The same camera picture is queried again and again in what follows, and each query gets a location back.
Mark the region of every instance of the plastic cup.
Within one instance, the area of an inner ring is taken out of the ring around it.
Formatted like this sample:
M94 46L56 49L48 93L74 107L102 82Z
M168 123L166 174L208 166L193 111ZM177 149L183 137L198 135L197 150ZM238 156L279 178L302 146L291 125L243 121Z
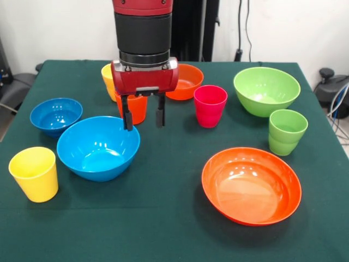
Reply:
M293 110L274 111L269 118L269 147L279 156L288 156L308 128L306 118Z
M115 92L116 103L118 104L120 117L123 118L121 96ZM148 97L128 96L127 104L132 113L132 124L140 124L146 119Z
M115 97L115 88L114 88L114 82L113 82L113 76L111 74L111 65L106 64L102 70L102 77L103 81L107 87L108 94L114 102L116 102L116 97Z
M46 202L58 191L56 156L48 148L31 147L19 152L12 157L9 171L33 202Z
M223 114L228 94L219 86L201 86L194 92L196 118L202 127L215 127Z

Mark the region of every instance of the green cup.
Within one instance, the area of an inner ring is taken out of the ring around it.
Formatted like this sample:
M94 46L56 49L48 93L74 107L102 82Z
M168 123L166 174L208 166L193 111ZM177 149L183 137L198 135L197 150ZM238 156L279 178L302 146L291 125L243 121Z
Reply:
M274 111L269 118L269 147L279 156L288 156L308 128L306 118L293 110Z

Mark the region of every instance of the green bowl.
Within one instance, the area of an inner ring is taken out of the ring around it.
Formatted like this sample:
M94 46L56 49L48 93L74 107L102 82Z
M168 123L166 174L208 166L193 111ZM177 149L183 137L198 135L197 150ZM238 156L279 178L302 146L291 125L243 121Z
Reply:
M260 117L289 107L300 94L300 85L292 75L268 67L240 71L234 78L234 87L244 108Z

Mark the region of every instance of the table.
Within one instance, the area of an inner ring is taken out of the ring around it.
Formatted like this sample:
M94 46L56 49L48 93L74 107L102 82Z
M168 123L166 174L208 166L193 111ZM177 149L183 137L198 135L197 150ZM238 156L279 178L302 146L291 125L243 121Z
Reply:
M47 61L0 144L1 261L349 261L349 161L296 63L191 63L204 84L228 91L219 125L198 126L194 102L168 101L166 127L155 126L156 97L137 128L141 147L130 168L105 183L84 180L57 158L59 192L49 202L27 200L8 173L13 155L31 146L56 153L57 140L30 121L31 110L54 97L81 102L83 118L112 115L100 70L106 61ZM292 74L302 92L290 106L309 120L295 151L283 157L303 189L295 214L269 227L244 227L222 216L201 187L201 170L229 147L268 150L268 120L247 113L233 76L252 66Z

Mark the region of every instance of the plastic bowl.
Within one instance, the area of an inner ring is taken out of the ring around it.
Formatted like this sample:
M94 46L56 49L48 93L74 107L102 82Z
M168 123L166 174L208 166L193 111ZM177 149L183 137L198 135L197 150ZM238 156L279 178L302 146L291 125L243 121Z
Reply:
M166 92L166 96L173 100L189 100L194 97L194 92L202 81L203 73L200 69L189 64L179 64L177 87L172 92Z
M121 118L96 116L68 128L58 140L57 154L75 174L104 182L131 164L140 141L138 130L124 130Z
M202 186L223 215L249 226L286 219L296 211L302 197L299 179L284 161L248 147L215 154L203 168Z
M293 76L268 67L242 70L234 78L234 87L244 108L260 117L289 107L300 94L300 85Z
M31 123L46 135L58 138L82 116L82 105L70 98L54 98L37 105Z

